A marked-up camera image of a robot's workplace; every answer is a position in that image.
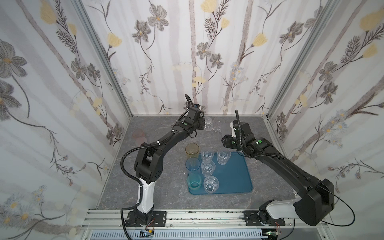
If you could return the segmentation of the clear faceted glass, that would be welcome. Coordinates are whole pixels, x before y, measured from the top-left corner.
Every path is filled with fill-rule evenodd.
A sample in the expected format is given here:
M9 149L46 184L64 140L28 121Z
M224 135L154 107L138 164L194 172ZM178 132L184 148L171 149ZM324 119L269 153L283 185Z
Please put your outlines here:
M204 190L208 194L215 193L220 186L219 180L214 176L208 176L204 179Z
M213 120L210 117L204 117L205 120L205 131L209 132L213 130Z
M216 164L212 160L204 160L201 163L202 175L207 178L213 175Z
M215 151L211 147L204 147L200 151L202 161L211 161L215 155Z
M220 165L226 165L231 158L232 152L227 148L220 148L217 151L217 162Z

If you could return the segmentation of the yellow transparent glass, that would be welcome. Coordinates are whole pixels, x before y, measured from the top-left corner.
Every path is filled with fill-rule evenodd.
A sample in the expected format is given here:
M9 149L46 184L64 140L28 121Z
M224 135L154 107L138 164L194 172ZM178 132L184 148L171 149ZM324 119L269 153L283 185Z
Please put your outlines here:
M198 158L199 152L200 152L200 147L196 143L190 143L185 147L185 152L187 155L187 159Z

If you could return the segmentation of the teal plastic tray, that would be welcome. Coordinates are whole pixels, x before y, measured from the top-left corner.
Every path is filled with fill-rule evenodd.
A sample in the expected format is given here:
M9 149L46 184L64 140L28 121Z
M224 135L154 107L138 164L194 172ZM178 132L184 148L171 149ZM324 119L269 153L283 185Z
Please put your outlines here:
M197 159L202 163L202 158L199 156ZM253 190L252 180L247 167L246 160L243 156L236 152L232 152L231 158L226 165L220 165L217 162L217 154L214 155L212 161L216 164L216 169L212 176L216 177L220 186L214 193L220 194L242 194L250 193ZM204 179L202 175L201 167L198 172L202 178L202 185L199 190L191 191L187 186L187 189L192 195L209 195L204 190Z

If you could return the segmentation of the blue frosted glass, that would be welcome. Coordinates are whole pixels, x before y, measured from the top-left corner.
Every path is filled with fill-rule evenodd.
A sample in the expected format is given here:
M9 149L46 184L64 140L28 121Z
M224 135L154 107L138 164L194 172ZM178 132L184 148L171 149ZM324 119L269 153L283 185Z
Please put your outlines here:
M197 158L189 158L186 160L186 169L188 175L198 172L201 166L201 162Z

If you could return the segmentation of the pink transparent glass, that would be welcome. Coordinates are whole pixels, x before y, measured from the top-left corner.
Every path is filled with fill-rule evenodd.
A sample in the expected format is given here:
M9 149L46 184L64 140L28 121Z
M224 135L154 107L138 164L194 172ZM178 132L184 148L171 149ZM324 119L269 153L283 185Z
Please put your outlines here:
M146 143L148 141L145 132L141 129L134 130L132 137L135 140L135 145L137 147L140 147L143 143Z

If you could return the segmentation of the green frosted glass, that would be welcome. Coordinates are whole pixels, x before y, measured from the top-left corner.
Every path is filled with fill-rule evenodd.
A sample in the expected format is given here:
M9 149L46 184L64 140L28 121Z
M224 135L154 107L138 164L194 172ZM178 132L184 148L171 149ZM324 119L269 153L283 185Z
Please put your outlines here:
M191 173L187 177L187 184L189 190L196 191L199 190L202 185L202 178L198 173Z

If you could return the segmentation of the white frosted glass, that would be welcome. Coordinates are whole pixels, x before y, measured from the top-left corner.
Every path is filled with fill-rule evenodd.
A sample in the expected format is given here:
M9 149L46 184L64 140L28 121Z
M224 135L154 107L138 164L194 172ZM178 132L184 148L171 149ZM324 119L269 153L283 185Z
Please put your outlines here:
M222 129L223 129L223 124L224 124L224 119L221 118L221 117L215 117L213 119L213 131L215 133L220 133L222 132Z

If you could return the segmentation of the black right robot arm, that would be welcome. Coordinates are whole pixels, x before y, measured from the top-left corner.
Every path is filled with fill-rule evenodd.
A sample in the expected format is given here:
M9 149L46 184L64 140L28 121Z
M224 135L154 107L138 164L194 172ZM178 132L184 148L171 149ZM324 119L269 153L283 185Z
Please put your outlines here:
M225 148L240 151L245 157L267 165L298 194L294 200L269 200L259 207L258 220L268 226L277 219L300 219L309 226L316 226L335 208L335 187L328 179L320 180L287 159L265 138L255 138L247 122L242 122L239 112L232 122L230 135L222 138Z

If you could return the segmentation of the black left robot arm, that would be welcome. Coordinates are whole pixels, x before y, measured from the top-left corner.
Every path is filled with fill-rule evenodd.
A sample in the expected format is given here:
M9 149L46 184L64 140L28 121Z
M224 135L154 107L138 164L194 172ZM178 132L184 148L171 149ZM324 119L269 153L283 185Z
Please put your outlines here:
M125 176L138 183L137 203L122 211L133 210L136 222L148 226L154 218L154 189L164 168L165 155L179 142L197 136L198 130L205 129L204 112L199 104L194 104L189 95L185 95L188 107L185 112L171 125L171 130L157 141L127 151L120 160L120 168ZM134 163L135 174L125 168L126 158L137 152Z

